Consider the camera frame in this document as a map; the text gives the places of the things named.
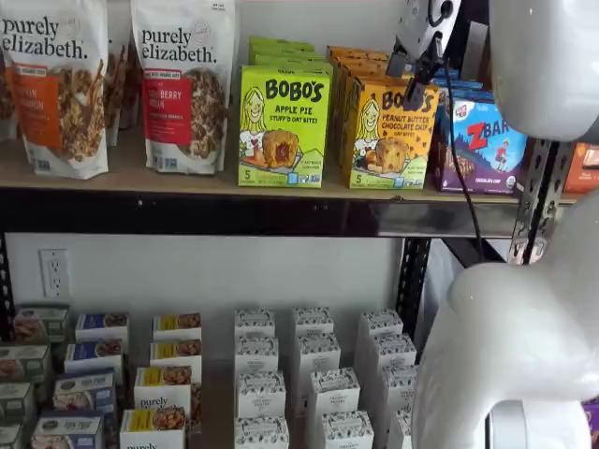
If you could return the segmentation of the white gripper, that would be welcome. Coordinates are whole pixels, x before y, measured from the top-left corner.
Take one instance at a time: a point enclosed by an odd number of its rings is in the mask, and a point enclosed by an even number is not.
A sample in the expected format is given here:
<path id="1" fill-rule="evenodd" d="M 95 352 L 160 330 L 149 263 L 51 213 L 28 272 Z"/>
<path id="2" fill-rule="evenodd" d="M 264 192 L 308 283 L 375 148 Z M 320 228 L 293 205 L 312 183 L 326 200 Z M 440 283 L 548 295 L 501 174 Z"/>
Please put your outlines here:
<path id="1" fill-rule="evenodd" d="M 407 64 L 407 53 L 416 59 L 413 77 L 404 93 L 405 109 L 420 109 L 426 86 L 444 64 L 446 46 L 452 35 L 461 0 L 401 1 L 397 38 L 387 61 L 386 75 L 401 78 Z M 436 37 L 441 40 L 441 53 L 430 46 Z"/>

